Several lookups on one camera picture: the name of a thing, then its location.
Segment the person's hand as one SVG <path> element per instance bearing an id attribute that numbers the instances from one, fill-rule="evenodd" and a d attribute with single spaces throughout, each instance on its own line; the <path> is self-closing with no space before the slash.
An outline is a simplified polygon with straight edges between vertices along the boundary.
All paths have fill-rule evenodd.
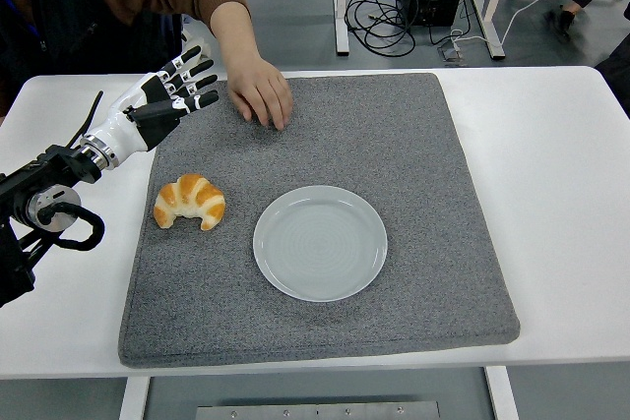
<path id="1" fill-rule="evenodd" d="M 242 117 L 283 130 L 292 113 L 293 98 L 282 73 L 256 49 L 228 51 L 223 61 L 229 97 Z"/>

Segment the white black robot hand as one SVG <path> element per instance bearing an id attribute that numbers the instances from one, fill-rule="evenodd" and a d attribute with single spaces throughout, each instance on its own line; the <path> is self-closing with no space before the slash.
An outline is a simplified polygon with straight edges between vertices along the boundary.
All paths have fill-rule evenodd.
<path id="1" fill-rule="evenodd" d="M 208 90 L 217 80 L 210 46 L 200 40 L 184 44 L 183 52 L 155 72 L 149 72 L 123 92 L 100 125 L 80 140 L 99 169 L 114 169 L 130 155 L 149 151 L 180 122 L 219 99 Z"/>

